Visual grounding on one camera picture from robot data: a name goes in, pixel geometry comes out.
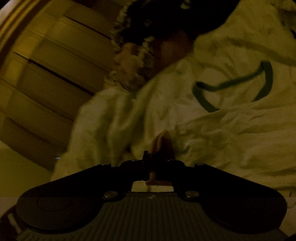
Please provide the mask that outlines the white small garment green trim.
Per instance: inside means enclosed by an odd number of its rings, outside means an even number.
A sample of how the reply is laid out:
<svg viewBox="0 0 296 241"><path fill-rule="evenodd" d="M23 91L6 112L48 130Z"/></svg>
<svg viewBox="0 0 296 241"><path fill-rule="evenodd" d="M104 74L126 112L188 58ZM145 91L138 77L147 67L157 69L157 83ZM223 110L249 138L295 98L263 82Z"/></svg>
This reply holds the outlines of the white small garment green trim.
<svg viewBox="0 0 296 241"><path fill-rule="evenodd" d="M137 93L113 79L81 106L51 180L140 159L170 137L177 159L278 190L295 234L295 3L241 1L224 25Z"/></svg>

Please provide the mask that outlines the wooden wardrobe doors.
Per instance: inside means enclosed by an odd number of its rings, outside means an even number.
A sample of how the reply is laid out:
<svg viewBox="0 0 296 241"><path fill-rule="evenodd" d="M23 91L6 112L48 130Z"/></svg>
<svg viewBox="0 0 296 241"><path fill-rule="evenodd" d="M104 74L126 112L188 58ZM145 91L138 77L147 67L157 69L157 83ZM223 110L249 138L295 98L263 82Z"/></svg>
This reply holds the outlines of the wooden wardrobe doors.
<svg viewBox="0 0 296 241"><path fill-rule="evenodd" d="M113 64L111 1L1 1L1 141L52 170Z"/></svg>

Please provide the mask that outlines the patterned dark pillow pile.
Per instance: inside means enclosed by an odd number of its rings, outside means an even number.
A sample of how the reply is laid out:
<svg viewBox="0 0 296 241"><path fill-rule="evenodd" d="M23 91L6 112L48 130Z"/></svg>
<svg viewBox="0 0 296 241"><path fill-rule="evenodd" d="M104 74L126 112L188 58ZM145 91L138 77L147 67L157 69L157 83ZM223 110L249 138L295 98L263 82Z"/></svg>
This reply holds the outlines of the patterned dark pillow pile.
<svg viewBox="0 0 296 241"><path fill-rule="evenodd" d="M137 92L193 51L197 37L223 25L238 1L134 1L111 30L114 66L104 87Z"/></svg>

